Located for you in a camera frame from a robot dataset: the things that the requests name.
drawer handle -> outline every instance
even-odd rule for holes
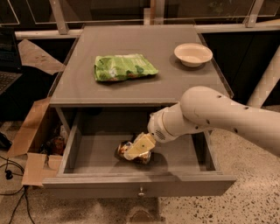
[[[138,197],[142,198],[144,197],[146,194],[143,192],[143,188],[140,187],[140,192],[138,193]]]

gray tabletop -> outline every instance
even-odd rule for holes
[[[201,43],[192,25],[86,26],[51,99],[53,107],[168,105],[179,101],[193,86],[227,91],[214,64],[183,66],[176,46]],[[96,56],[141,53],[158,74],[147,79],[97,82]]]

laptop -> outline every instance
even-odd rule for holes
[[[14,29],[0,27],[0,95],[22,75],[21,69]]]

cable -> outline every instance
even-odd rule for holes
[[[0,168],[4,167],[5,166],[5,172],[6,172],[6,178],[7,178],[7,175],[11,175],[11,174],[14,174],[14,175],[18,175],[18,176],[23,176],[23,174],[25,173],[25,169],[18,163],[12,161],[12,160],[9,160],[8,158],[4,158],[4,157],[1,157],[1,159],[3,160],[6,160],[6,163],[5,164],[2,164],[0,165]],[[8,170],[8,165],[15,165],[18,169],[20,169],[20,171],[22,172],[22,174],[16,174],[16,173],[13,173],[11,172],[10,170]],[[20,196],[18,202],[17,202],[17,205],[16,207],[14,208],[13,212],[12,212],[12,215],[10,217],[10,221],[9,221],[9,224],[12,222],[14,216],[15,216],[15,213],[18,209],[18,206],[20,204],[20,201],[22,200],[23,197],[25,197],[25,200],[26,200],[26,208],[27,208],[27,213],[28,213],[28,216],[29,216],[29,219],[31,220],[31,222],[33,224],[35,224],[34,220],[32,219],[32,216],[30,214],[30,208],[29,208],[29,201],[28,201],[28,198],[27,198],[27,189],[28,189],[28,186],[27,185],[23,185],[19,190],[15,191],[15,192],[12,192],[12,193],[0,193],[1,196],[11,196],[11,195],[15,195],[17,193],[20,193],[22,190],[24,189],[24,192],[23,194]]]

black bag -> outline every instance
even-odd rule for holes
[[[5,134],[0,132],[0,149],[8,150],[10,147],[11,141],[9,141]]]

